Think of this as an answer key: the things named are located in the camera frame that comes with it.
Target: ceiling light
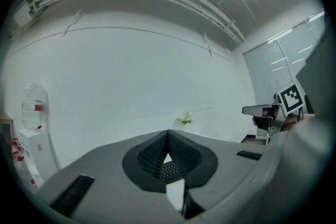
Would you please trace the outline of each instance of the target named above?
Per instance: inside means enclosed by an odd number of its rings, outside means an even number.
[[[279,70],[281,68],[284,68],[284,67],[280,67],[280,68],[274,69],[274,70],[272,70],[272,72],[277,71],[277,70]]]
[[[307,47],[306,49],[303,49],[303,50],[299,51],[299,52],[298,52],[298,54],[299,54],[299,53],[301,53],[301,52],[303,52],[303,51],[305,51],[305,50],[308,50],[308,49],[310,49],[312,46],[313,46],[313,45],[311,45],[311,46]]]
[[[297,61],[295,61],[295,62],[293,62],[293,63],[296,63],[296,62],[302,61],[303,59],[304,59],[304,58],[302,58],[302,59],[300,59],[300,60],[297,60]]]
[[[325,14],[325,11],[322,11],[322,12],[316,14],[315,16],[313,16],[313,17],[311,17],[311,18],[309,19],[309,22],[311,23],[312,21],[316,20],[317,18],[320,18],[320,17],[323,16],[324,14]]]
[[[282,60],[285,60],[286,58],[287,58],[287,57],[284,57],[284,58],[282,58],[282,59],[280,59],[280,60],[277,60],[277,61],[271,63],[271,65],[274,65],[274,64],[277,63],[277,62],[280,62],[280,61],[282,61]]]

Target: gray surface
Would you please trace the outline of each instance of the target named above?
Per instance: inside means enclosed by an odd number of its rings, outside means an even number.
[[[122,168],[124,154],[159,132],[96,148],[52,177],[38,193],[47,204],[79,174],[96,180],[71,216],[79,223],[177,223],[183,218],[165,193],[142,191]]]
[[[255,223],[282,222],[311,194],[334,147],[334,132],[323,121],[302,121],[288,133],[281,159],[255,212]]]
[[[218,168],[208,183],[190,190],[191,197],[206,211],[189,220],[201,223],[218,219],[232,220],[272,178],[285,135],[272,137],[269,146],[225,142],[177,131],[192,141],[207,146],[218,157]],[[169,203],[166,194],[142,191],[131,182],[122,168],[124,154],[159,132],[140,135],[92,150],[52,177],[38,196],[51,204],[79,174],[96,181],[71,219],[79,223],[181,223],[185,221]],[[246,150],[263,153],[259,161],[237,156]]]
[[[231,194],[258,163],[254,159],[237,156],[237,152],[263,153],[265,150],[264,145],[227,142],[182,131],[176,132],[210,148],[218,157],[218,168],[207,184],[190,190],[193,200],[205,210],[216,206]]]
[[[263,188],[271,181],[281,156],[281,150],[286,141],[286,133],[275,134],[254,168],[239,182],[232,192],[223,197],[213,208],[192,218],[188,223],[253,223],[258,204],[250,202],[256,195],[262,193]]]

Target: black vent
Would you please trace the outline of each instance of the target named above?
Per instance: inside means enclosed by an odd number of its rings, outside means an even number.
[[[172,163],[163,164],[167,154]],[[165,185],[181,178],[185,188],[203,186],[216,171],[218,160],[209,148],[172,130],[131,148],[122,160],[128,178],[143,190],[165,193]]]
[[[239,151],[237,153],[237,155],[241,156],[241,157],[248,158],[248,159],[255,159],[255,160],[258,161],[262,154],[254,153],[254,152],[250,152],[250,151]]]
[[[75,208],[82,201],[85,194],[94,182],[90,176],[80,175],[74,182],[57,198],[51,208],[60,214],[70,217]]]

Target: black slot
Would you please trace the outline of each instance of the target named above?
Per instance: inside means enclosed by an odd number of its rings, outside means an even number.
[[[241,157],[245,157],[245,158],[248,158],[248,159],[255,159],[255,160],[259,160],[261,155],[262,154],[259,154],[259,153],[254,153],[254,152],[249,152],[249,151],[239,151],[237,153],[238,156],[241,156]]]
[[[94,178],[92,177],[78,176],[50,207],[60,214],[70,217],[93,182]]]

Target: small plant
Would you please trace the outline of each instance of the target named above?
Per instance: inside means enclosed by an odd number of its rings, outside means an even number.
[[[189,112],[184,113],[183,116],[180,117],[178,120],[179,120],[179,122],[181,122],[184,125],[188,124],[188,123],[190,124],[190,123],[193,122],[193,120],[191,119],[191,117],[189,115]]]

